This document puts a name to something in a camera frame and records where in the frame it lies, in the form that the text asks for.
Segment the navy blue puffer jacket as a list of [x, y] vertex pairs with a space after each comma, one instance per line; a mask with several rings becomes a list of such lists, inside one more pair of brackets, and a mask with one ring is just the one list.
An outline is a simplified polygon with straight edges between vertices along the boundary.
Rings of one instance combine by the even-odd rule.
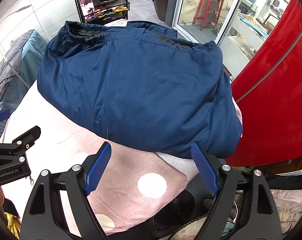
[[199, 142], [223, 159], [242, 135], [221, 49], [152, 22], [66, 22], [45, 48], [37, 88], [74, 123], [137, 150], [189, 159]]

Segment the pink polka dot bed sheet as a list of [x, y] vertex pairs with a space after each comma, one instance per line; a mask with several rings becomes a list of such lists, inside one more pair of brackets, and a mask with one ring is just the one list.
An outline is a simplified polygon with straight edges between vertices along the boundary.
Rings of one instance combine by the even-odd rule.
[[[9, 143], [30, 128], [39, 126], [41, 136], [26, 152], [31, 177], [3, 186], [5, 197], [23, 214], [43, 170], [65, 172], [95, 154], [104, 139], [78, 126], [60, 113], [32, 85], [12, 113], [0, 138]], [[153, 217], [187, 186], [177, 169], [153, 152], [111, 143], [111, 159], [88, 200], [106, 234], [126, 231]]]

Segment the grey blue duvet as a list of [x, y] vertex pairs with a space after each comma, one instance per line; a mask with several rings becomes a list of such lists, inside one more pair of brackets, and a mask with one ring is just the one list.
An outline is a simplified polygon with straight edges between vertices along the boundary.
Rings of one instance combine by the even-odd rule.
[[0, 112], [13, 113], [37, 74], [46, 44], [36, 30], [29, 30], [11, 43], [0, 62]]

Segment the gold satin jacket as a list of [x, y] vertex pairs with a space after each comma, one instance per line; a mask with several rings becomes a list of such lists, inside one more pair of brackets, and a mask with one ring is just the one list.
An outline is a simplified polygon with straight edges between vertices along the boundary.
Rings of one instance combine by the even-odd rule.
[[8, 212], [4, 212], [3, 214], [7, 219], [7, 228], [14, 234], [17, 239], [20, 239], [21, 224], [18, 218]]

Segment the red suitcase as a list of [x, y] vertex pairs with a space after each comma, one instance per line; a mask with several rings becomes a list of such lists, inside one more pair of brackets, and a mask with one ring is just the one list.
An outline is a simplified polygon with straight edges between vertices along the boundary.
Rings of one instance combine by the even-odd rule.
[[231, 84], [243, 132], [227, 163], [302, 157], [302, 5], [290, 0], [267, 40]]

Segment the black metal shelf rack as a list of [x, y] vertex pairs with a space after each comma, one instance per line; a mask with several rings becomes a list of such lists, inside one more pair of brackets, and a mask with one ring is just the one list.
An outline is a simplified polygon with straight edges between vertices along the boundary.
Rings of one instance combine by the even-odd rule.
[[106, 25], [126, 20], [130, 11], [128, 0], [75, 0], [79, 21]]

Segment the red ladder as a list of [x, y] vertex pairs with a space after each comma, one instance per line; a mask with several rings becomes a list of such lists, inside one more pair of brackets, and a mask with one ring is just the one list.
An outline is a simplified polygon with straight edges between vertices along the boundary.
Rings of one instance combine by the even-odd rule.
[[200, 21], [199, 30], [205, 26], [217, 25], [222, 12], [224, 0], [199, 0], [192, 24]]

